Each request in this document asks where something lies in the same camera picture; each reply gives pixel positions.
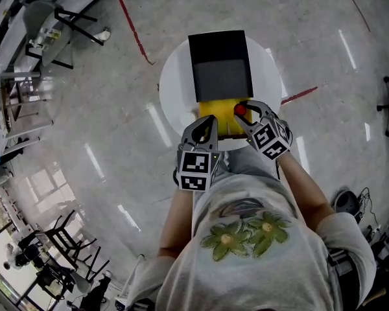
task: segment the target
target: white round table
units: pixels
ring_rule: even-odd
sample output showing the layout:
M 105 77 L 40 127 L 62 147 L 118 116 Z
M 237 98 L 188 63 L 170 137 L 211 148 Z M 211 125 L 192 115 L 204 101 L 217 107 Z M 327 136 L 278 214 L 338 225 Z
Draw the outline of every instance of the white round table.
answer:
M 246 37 L 252 77 L 253 99 L 265 102 L 278 113 L 281 106 L 282 85 L 271 56 L 251 38 Z M 188 113 L 199 114 L 189 40 L 181 43 L 167 59 L 160 76 L 160 104 L 166 119 L 179 135 L 187 127 L 182 121 Z M 252 112 L 252 120 L 259 115 Z M 218 142 L 219 151 L 230 151 L 248 145 L 245 139 L 224 139 Z

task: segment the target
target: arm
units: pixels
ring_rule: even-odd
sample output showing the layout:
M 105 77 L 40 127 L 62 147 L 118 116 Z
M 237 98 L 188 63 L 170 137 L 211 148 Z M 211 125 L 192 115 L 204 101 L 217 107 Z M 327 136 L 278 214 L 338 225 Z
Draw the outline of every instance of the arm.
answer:
M 158 257 L 177 258 L 191 239 L 193 192 L 177 189 L 161 232 Z
M 318 224 L 326 216 L 334 214 L 334 210 L 318 185 L 290 152 L 281 155 L 277 160 L 296 199 L 305 223 L 311 230 L 316 231 Z

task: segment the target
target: red tape line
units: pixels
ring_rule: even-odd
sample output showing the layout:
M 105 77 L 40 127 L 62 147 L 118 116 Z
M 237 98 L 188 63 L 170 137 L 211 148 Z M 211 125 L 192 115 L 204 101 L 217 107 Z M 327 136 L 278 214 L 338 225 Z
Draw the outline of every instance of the red tape line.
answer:
M 127 18 L 127 21 L 128 21 L 128 24 L 134 34 L 134 38 L 136 39 L 136 42 L 138 44 L 138 47 L 140 48 L 140 52 L 141 54 L 145 57 L 145 60 L 150 64 L 150 65 L 154 65 L 155 62 L 150 62 L 150 60 L 147 58 L 147 54 L 145 54 L 145 51 L 144 51 L 144 47 L 143 45 L 141 44 L 140 42 L 140 39 L 138 39 L 138 33 L 136 31 L 136 28 L 134 28 L 134 24 L 132 24 L 132 20 L 130 18 L 130 15 L 128 14 L 128 11 L 127 11 L 127 8 L 125 7 L 125 4 L 124 4 L 124 1 L 123 0 L 118 0 L 119 1 L 119 4 L 121 5 L 121 7 L 123 8 L 124 10 L 124 14 L 125 14 L 125 17 Z
M 281 105 L 284 105 L 284 104 L 286 104 L 290 101 L 296 100 L 298 98 L 304 97 L 305 95 L 308 95 L 309 93 L 312 93 L 313 91 L 316 91 L 317 89 L 318 89 L 318 87 L 313 87 L 312 89 L 305 90 L 303 92 L 298 93 L 297 95 L 294 95 L 294 96 L 291 96 L 287 99 L 284 99 L 283 101 L 281 101 Z

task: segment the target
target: yellow sponge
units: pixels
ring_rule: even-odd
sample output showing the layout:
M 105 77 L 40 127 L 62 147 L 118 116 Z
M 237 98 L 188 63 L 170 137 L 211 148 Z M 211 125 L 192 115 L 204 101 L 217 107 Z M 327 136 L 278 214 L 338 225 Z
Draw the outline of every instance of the yellow sponge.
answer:
M 233 108 L 236 104 L 244 100 L 249 100 L 249 98 L 199 102 L 200 117 L 213 114 L 217 118 L 218 137 L 220 139 L 231 138 L 234 135 L 237 135 L 238 137 L 236 138 L 239 138 L 240 135 L 244 135 L 244 131 L 233 118 Z M 252 114 L 249 109 L 246 110 L 244 118 L 252 121 Z

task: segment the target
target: black box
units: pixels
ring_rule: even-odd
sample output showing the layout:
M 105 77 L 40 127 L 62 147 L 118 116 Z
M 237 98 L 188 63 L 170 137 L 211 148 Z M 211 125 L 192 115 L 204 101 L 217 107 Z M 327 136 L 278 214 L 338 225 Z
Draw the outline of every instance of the black box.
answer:
M 243 30 L 195 34 L 189 46 L 197 102 L 253 97 Z

